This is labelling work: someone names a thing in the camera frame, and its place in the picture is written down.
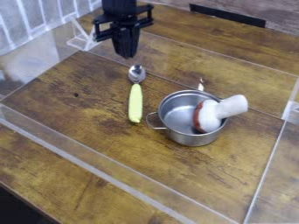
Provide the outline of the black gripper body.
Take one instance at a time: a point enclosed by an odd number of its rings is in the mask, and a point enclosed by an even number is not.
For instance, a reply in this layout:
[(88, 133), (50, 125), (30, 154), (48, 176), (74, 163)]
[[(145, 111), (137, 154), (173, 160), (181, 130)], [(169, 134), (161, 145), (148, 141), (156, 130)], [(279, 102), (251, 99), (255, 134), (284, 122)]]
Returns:
[(153, 6), (148, 3), (102, 3), (102, 14), (96, 16), (92, 24), (94, 26), (93, 39), (98, 42), (112, 39), (113, 31), (118, 29), (125, 40), (125, 30), (136, 26), (139, 29), (153, 23)]

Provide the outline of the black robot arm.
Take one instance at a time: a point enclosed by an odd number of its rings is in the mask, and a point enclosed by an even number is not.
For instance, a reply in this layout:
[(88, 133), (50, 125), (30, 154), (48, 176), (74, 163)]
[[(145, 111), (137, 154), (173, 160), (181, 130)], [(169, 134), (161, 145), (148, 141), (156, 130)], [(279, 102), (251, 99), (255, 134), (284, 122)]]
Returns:
[(136, 0), (101, 0), (102, 14), (94, 17), (93, 40), (112, 39), (114, 52), (122, 58), (136, 55), (140, 30), (153, 24), (151, 4), (136, 5)]

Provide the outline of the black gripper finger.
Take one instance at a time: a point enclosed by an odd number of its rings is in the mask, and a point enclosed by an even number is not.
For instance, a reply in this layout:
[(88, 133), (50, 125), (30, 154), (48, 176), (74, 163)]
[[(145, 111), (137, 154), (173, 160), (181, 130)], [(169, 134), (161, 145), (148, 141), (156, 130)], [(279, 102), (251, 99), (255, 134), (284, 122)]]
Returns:
[(136, 55), (140, 29), (133, 26), (125, 30), (125, 57), (133, 58)]
[(121, 34), (121, 31), (118, 29), (116, 29), (113, 31), (112, 43), (113, 43), (116, 54), (118, 54), (120, 56), (124, 56), (124, 49), (122, 49), (121, 41), (122, 41), (122, 34)]

